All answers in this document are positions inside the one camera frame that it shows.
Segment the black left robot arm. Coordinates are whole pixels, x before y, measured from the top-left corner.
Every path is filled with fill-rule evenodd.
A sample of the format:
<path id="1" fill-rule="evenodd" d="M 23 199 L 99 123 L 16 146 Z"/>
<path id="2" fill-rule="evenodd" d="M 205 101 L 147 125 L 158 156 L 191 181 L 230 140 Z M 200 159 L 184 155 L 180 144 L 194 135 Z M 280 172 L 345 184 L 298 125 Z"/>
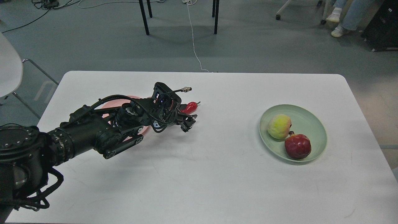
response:
<path id="1" fill-rule="evenodd" d="M 197 115 L 173 92 L 149 98 L 111 95 L 71 114 L 68 122 L 47 133 L 37 126 L 1 126 L 1 217 L 13 209 L 49 207 L 46 197 L 63 182 L 54 167 L 91 149 L 105 159 L 137 145 L 141 130 L 156 133 L 178 125 L 187 132 Z"/>

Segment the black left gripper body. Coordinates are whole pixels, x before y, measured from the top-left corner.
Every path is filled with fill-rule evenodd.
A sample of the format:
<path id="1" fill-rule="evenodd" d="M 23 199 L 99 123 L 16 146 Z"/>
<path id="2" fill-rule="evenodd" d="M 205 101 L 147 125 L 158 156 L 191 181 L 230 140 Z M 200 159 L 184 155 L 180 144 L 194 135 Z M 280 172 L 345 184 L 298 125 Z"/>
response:
<path id="1" fill-rule="evenodd" d="M 116 99 L 120 98 L 128 99 L 127 96 L 118 96 Z M 129 116 L 131 119 L 127 119 L 126 123 L 122 122 L 120 124 L 120 121 L 116 121 L 115 123 L 116 119 L 125 120 L 128 116 L 125 112 L 125 106 L 127 106 L 127 104 L 124 104 L 123 107 L 117 107 L 114 112 L 112 112 L 112 127 L 118 128 L 125 133 L 138 133 L 138 130 L 143 126 L 149 126 L 156 133 L 160 133 L 167 127 L 175 125 L 174 119 L 176 115 L 171 115 L 171 109 L 169 107 L 156 106 L 151 97 L 140 98 L 139 102 L 145 111 L 140 114 L 141 116 Z"/>

